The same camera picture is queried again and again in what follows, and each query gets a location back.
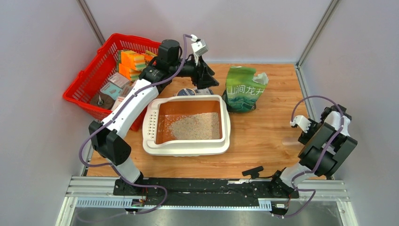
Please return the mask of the clear plastic scoop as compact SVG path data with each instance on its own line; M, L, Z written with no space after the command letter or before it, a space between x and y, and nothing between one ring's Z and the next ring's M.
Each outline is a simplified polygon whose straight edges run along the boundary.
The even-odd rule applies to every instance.
M285 137L282 139L281 143L285 146L298 146L302 145L295 137Z

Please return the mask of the green cat litter bag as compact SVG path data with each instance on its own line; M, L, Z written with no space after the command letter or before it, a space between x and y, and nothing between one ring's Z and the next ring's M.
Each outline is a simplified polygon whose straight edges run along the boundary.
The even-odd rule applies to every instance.
M256 109L256 102L269 83L265 72L256 73L255 68L232 66L225 82L222 99L230 113L248 113Z

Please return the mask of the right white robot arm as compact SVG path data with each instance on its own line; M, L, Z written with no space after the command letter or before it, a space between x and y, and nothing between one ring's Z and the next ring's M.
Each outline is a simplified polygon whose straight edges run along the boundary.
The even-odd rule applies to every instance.
M304 180L333 175L358 144L348 132L351 120L341 105L326 107L319 122L303 115L295 116L290 125L302 130L298 138L303 144L299 162L276 171L268 184L268 192L274 197L289 196Z

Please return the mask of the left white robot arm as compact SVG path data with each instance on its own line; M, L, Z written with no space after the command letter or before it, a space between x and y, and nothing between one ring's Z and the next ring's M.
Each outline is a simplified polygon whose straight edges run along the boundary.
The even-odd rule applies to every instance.
M130 158L131 147L124 140L132 123L175 77L189 77L199 89L219 85L202 58L208 52L206 42L193 34L184 34L183 39L183 45L176 40L164 40L159 45L157 55L141 71L122 103L103 121L91 122L90 135L83 143L91 142L126 182L125 188L132 195L139 195L144 189L142 173Z

